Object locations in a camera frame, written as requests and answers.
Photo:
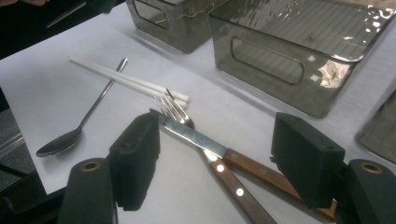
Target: white table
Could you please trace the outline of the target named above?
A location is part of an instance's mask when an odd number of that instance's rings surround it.
[[[115,83],[84,127],[79,145],[40,159],[36,151],[78,126],[108,80],[68,61],[69,55],[116,68],[123,73],[188,94],[188,113],[196,129],[226,147],[267,165],[275,113],[299,116],[346,150],[346,159],[396,166],[359,147],[355,134],[395,77],[395,22],[381,36],[349,80],[325,119],[312,119],[221,72],[215,66],[212,40],[191,54],[181,53],[134,28],[125,4],[53,38],[0,61],[0,84],[21,129],[47,193],[66,185],[71,167],[105,157],[109,147],[138,115],[158,108],[140,92]],[[148,196],[137,212],[119,209],[120,223],[244,223],[225,191],[210,174],[199,152],[161,132],[162,152]],[[319,223],[295,203],[242,178],[278,223]]]

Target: rectangular hole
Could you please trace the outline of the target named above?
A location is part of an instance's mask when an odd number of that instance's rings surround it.
[[[304,68],[301,63],[271,49],[235,37],[232,40],[232,52],[235,59],[289,84],[299,83],[303,77]]]
[[[152,7],[140,1],[134,1],[134,8],[140,18],[152,22],[165,30],[168,29],[166,16],[159,8]]]

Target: chopsticks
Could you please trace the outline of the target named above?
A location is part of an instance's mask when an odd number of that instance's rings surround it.
[[[119,73],[117,71],[103,67],[102,65],[99,65],[96,63],[91,63],[91,62],[85,61],[85,60],[80,59],[76,56],[69,56],[69,60],[70,60],[70,62],[75,63],[83,68],[88,69],[88,70],[91,70],[98,75],[101,75],[103,77],[107,77],[110,79],[114,79],[115,81],[117,81],[129,88],[143,92],[146,95],[149,95],[153,98],[161,92],[166,92],[165,87],[161,87],[161,86],[155,85],[153,83],[150,83],[150,82],[147,82],[144,80],[140,80],[135,77],[126,76],[123,73]],[[188,102],[190,101],[190,96],[179,93],[177,91],[171,91],[171,93],[177,99],[177,102],[180,104],[180,106],[187,108]]]

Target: steel spoon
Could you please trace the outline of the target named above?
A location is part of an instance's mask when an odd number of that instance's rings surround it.
[[[117,72],[121,72],[122,69],[125,67],[125,65],[128,63],[128,59],[124,58],[119,64],[119,67],[117,68]],[[80,137],[82,136],[82,127],[85,125],[87,122],[88,118],[91,116],[93,113],[93,110],[99,105],[99,103],[102,101],[103,97],[105,97],[106,93],[108,92],[108,89],[113,85],[114,79],[111,79],[105,89],[102,91],[102,93],[99,95],[99,97],[96,99],[95,103],[91,107],[91,109],[88,111],[88,113],[85,115],[84,119],[81,121],[81,123],[78,125],[78,127],[69,132],[65,133],[64,135],[59,136],[58,138],[55,138],[51,142],[47,143],[44,145],[42,148],[40,148],[36,155],[37,157],[48,157],[52,156],[58,153],[61,153],[63,151],[66,151],[67,149],[72,148],[73,146],[76,145]]]

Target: wooden handle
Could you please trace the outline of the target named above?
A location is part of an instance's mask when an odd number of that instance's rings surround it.
[[[252,223],[276,223],[222,160],[211,162],[210,168]]]
[[[291,198],[304,203],[303,200],[298,195],[297,191],[294,189],[293,185],[289,180],[282,174],[232,150],[229,149],[224,155],[223,160],[229,166],[235,167],[236,169],[245,172],[247,174],[253,175],[261,182],[265,184],[272,185],[276,189],[286,193]],[[334,212],[337,202],[333,201],[330,208],[316,208],[314,211],[330,221],[334,221]]]

